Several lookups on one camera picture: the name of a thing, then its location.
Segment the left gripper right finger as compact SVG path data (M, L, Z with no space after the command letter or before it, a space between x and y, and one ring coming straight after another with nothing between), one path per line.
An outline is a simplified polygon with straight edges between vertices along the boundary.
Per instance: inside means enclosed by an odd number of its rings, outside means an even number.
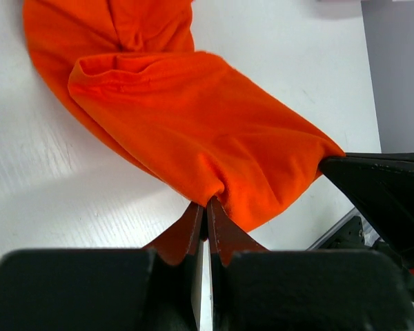
M414 330L397 266L372 250L270 251L211 199L215 330Z

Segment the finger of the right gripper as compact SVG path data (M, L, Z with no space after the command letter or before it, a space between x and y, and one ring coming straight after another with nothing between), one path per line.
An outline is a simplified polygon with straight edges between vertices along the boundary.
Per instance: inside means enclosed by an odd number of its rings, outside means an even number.
M405 153L354 153L347 152L347 157L363 158L363 159L384 159L394 161L414 162L414 152Z
M319 170L414 268L414 162L328 157Z

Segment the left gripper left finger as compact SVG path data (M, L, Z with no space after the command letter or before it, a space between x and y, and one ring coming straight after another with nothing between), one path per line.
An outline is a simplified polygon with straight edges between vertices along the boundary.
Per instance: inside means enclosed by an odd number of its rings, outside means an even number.
M204 210L143 248L27 249L0 259L0 330L198 330Z

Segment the orange t-shirt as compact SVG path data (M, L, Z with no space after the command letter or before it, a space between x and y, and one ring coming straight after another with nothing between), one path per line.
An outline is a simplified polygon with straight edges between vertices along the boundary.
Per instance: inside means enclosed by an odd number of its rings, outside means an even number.
M197 51L189 1L25 1L30 58L109 148L251 231L343 150L221 57Z

